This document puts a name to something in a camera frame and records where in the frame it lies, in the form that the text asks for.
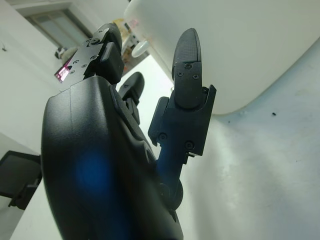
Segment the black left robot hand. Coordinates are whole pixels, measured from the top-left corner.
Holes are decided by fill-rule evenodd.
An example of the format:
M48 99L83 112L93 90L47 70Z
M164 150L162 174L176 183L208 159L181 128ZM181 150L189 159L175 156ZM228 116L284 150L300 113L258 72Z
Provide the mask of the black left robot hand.
M122 38L102 25L66 64L62 91L48 99L41 170L48 203L64 240L181 240L177 208L182 167L201 156L216 88L202 84L194 28L176 45L170 97L157 103L148 134L137 106L144 78L121 86Z

